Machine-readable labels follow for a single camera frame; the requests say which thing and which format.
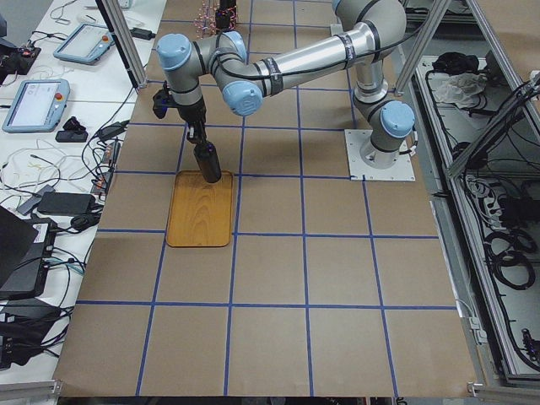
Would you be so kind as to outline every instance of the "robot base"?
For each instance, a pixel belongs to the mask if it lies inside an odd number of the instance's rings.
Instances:
[[[408,154],[400,154],[396,163],[388,169],[376,169],[367,165],[360,157],[360,148],[370,141],[372,131],[345,130],[345,142],[347,144],[348,171],[351,180],[367,181],[415,181],[411,157]],[[400,150],[407,150],[403,142]]]

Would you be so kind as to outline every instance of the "tablet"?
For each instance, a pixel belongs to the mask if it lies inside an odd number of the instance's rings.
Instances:
[[[112,35],[104,25],[81,24],[52,55],[63,61],[91,65],[113,44]]]
[[[25,80],[2,125],[5,132],[50,132],[60,119],[69,96],[69,83],[54,80]]]

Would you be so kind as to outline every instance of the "brown floor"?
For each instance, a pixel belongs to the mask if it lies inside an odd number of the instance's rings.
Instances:
[[[158,38],[194,39],[199,3],[170,0]],[[328,1],[238,4],[252,61],[335,22]],[[202,80],[208,138],[235,173],[232,242],[210,249],[165,244],[175,173],[196,163],[176,112],[152,114],[155,52],[148,75],[57,368],[64,394],[465,396],[475,376],[421,172],[348,179],[343,129],[366,124],[347,73],[245,119]]]

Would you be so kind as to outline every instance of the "blue joint cap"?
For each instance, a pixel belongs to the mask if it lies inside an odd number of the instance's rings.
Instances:
[[[242,39],[242,35],[240,35],[240,33],[236,31],[228,31],[225,32],[224,35],[231,41],[233,41],[233,44],[235,44],[235,48],[238,51],[238,55],[242,58],[242,62],[246,62],[247,49],[246,45],[244,44],[244,40]]]
[[[334,13],[338,9],[338,6],[339,6],[340,2],[341,2],[341,0],[332,0],[332,9],[334,10]]]
[[[163,70],[175,70],[189,59],[192,42],[182,34],[167,34],[159,39],[156,51]]]
[[[223,88],[223,100],[237,116],[249,116],[261,108],[262,92],[252,82],[238,80]]]
[[[413,110],[401,101],[391,101],[382,107],[381,124],[391,137],[405,138],[413,129]]]

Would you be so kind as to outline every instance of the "wooden tray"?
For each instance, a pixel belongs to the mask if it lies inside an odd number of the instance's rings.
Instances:
[[[231,237],[233,175],[209,184],[199,171],[176,175],[166,240],[171,247],[227,246]]]

